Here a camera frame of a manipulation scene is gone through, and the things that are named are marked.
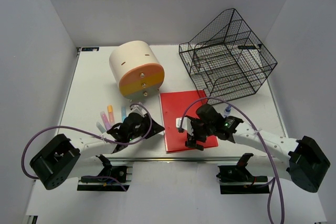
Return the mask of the cream round drawer box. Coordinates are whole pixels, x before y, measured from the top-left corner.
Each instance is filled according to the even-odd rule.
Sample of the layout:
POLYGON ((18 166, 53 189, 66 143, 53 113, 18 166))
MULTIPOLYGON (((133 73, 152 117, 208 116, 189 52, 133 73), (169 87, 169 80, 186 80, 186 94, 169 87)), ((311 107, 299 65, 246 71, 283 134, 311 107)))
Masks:
POLYGON ((128 100, 157 94, 164 81, 164 68, 144 41, 118 46, 109 57, 109 65, 121 95, 128 100))

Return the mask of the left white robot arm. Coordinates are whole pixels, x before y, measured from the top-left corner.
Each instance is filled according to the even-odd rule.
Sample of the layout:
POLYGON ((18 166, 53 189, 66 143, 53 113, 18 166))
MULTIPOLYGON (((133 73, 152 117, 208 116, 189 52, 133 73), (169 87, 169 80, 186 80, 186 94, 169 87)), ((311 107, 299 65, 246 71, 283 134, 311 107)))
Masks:
POLYGON ((130 113, 122 123, 107 130, 112 140, 89 134, 89 138, 71 140, 56 135, 30 161, 29 165, 47 190, 60 186, 68 178, 82 178, 85 183, 124 183, 126 166, 114 166, 106 155, 115 154, 137 140, 143 141, 163 132, 165 128, 148 114, 130 113))

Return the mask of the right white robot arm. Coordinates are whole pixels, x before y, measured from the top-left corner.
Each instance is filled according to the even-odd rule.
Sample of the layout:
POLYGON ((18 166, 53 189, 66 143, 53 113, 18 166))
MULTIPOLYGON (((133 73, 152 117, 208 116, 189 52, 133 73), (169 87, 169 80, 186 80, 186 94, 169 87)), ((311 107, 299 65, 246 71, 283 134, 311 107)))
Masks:
POLYGON ((240 118, 222 116, 209 104, 200 106, 196 115, 176 119, 178 131, 187 133, 186 147, 202 151, 202 143, 215 136, 265 153, 244 153, 235 165, 221 165, 217 178, 223 184, 252 185, 257 177, 278 176, 316 193, 331 165, 317 142, 308 136, 298 140, 257 130, 240 118))

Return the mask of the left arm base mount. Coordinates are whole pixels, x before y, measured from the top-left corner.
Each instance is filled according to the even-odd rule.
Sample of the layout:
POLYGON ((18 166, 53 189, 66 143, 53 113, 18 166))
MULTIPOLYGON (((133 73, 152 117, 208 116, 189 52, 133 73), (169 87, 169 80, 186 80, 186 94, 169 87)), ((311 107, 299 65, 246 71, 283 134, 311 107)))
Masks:
POLYGON ((133 167, 127 161, 111 161, 104 155, 79 160, 69 175, 78 178, 78 191, 127 191, 133 167))

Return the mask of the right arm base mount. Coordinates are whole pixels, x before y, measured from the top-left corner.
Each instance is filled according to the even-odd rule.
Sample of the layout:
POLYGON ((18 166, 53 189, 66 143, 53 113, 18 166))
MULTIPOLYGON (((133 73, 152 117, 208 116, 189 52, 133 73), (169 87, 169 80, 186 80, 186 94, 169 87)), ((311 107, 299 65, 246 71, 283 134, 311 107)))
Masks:
POLYGON ((269 194, 267 176, 253 176, 248 170, 252 153, 245 153, 234 164, 218 165, 221 195, 269 194))

